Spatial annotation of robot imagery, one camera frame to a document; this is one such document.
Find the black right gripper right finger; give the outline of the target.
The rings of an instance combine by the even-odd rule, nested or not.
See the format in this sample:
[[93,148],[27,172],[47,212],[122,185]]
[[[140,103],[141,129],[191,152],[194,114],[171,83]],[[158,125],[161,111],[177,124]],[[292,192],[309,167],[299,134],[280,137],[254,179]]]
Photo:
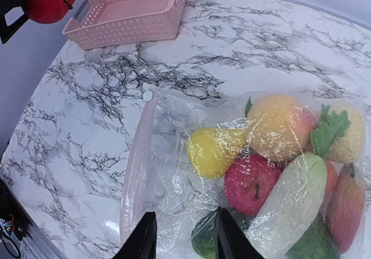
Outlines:
[[216,210],[216,258],[263,258],[246,238],[230,212],[222,207]]

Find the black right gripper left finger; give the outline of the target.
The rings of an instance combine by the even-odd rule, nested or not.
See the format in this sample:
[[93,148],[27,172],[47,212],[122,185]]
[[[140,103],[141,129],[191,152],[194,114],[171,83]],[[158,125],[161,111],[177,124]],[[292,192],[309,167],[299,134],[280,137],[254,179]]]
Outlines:
[[112,259],[155,259],[156,248],[156,214],[154,211],[146,212]]

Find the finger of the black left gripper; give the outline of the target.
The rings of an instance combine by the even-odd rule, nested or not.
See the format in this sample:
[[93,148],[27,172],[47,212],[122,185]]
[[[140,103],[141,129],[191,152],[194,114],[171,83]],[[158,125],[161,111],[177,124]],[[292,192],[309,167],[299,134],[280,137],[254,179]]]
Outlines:
[[14,8],[21,7],[27,0],[1,0],[1,43],[5,44],[28,20],[27,15],[22,14],[14,23],[7,25],[5,15]]

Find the clear zip top bag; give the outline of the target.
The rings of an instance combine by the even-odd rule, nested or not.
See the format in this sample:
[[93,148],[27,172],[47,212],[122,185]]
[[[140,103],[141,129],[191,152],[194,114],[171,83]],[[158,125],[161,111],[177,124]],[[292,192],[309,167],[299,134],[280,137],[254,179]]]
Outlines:
[[[124,179],[123,246],[155,258],[362,258],[362,99],[150,94]],[[145,219],[149,240],[135,240]]]

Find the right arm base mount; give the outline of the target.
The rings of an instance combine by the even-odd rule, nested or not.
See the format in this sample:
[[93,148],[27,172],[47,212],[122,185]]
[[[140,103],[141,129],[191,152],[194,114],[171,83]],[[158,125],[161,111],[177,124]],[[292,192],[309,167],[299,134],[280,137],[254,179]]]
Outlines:
[[21,258],[20,242],[29,224],[18,201],[1,180],[1,258]]

